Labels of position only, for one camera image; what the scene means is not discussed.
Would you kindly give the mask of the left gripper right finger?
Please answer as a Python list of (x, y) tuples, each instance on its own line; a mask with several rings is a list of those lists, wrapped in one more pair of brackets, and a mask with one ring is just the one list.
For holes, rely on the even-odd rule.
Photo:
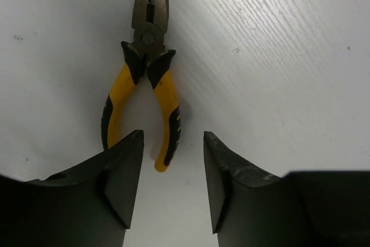
[(271, 174), (203, 135), (219, 246), (368, 246), (368, 171)]

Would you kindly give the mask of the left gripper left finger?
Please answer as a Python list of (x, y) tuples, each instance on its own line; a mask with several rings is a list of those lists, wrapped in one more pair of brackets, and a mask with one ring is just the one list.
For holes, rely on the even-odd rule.
[(1, 176), (2, 246), (122, 246), (131, 226), (144, 134), (45, 180)]

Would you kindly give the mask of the yellow pliers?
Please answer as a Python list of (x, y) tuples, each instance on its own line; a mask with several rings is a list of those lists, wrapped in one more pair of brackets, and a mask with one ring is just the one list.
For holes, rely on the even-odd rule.
[(140, 79), (146, 75), (157, 97), (164, 123), (160, 152), (154, 167), (168, 169), (179, 144), (181, 126), (179, 101), (170, 73), (176, 52), (164, 45), (168, 30), (169, 0), (135, 0), (131, 27), (132, 42), (121, 42), (124, 66), (111, 87), (101, 118), (104, 149), (119, 141), (123, 109)]

